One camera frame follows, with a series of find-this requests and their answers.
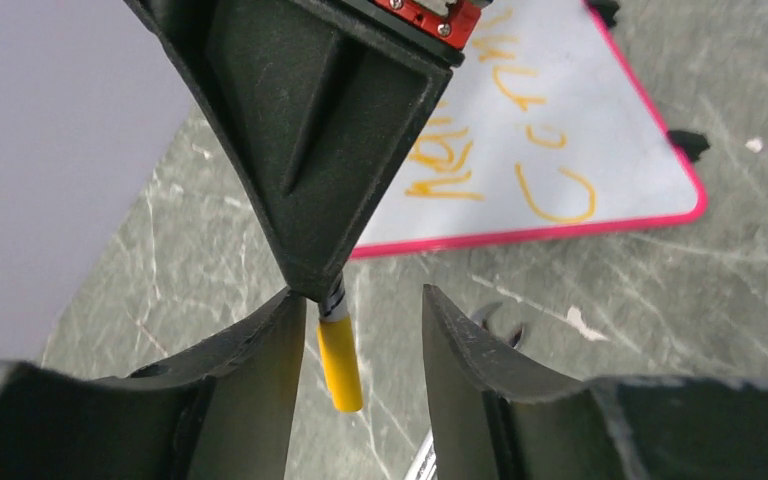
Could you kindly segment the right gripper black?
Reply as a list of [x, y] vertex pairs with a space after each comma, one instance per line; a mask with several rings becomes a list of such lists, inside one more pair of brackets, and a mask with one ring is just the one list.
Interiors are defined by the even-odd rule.
[[228, 155], [287, 285], [318, 302], [335, 285], [489, 6], [130, 3]]

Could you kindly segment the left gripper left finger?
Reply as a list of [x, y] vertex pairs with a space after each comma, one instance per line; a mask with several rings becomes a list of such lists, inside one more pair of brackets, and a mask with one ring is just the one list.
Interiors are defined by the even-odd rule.
[[0, 360], [0, 479], [280, 479], [306, 306], [283, 290], [131, 375]]

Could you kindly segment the yellow marker cap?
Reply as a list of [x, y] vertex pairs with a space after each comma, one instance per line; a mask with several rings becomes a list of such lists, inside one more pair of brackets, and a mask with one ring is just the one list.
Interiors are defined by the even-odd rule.
[[321, 320], [317, 327], [326, 386], [336, 410], [357, 412], [364, 406], [352, 320]]

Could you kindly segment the white marker pen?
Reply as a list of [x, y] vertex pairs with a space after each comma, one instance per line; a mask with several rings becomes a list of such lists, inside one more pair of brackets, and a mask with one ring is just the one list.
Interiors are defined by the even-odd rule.
[[349, 318], [349, 307], [343, 274], [340, 274], [325, 299], [318, 303], [319, 321], [335, 323]]

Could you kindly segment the whiteboard with red rim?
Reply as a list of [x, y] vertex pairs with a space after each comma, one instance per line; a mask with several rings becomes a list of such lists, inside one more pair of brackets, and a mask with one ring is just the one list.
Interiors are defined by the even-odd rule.
[[596, 10], [497, 1], [465, 54], [355, 257], [702, 216], [702, 182]]

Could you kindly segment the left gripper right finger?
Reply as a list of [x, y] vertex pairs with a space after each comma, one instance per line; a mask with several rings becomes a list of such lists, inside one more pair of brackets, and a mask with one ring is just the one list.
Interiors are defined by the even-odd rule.
[[442, 479], [768, 479], [768, 378], [577, 380], [422, 300], [428, 409]]

